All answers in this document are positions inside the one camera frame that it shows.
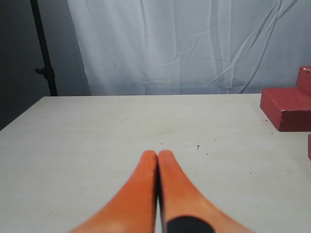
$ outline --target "white fabric backdrop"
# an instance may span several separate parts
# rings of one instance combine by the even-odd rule
[[[311,64],[311,0],[68,0],[93,95],[260,92]]]

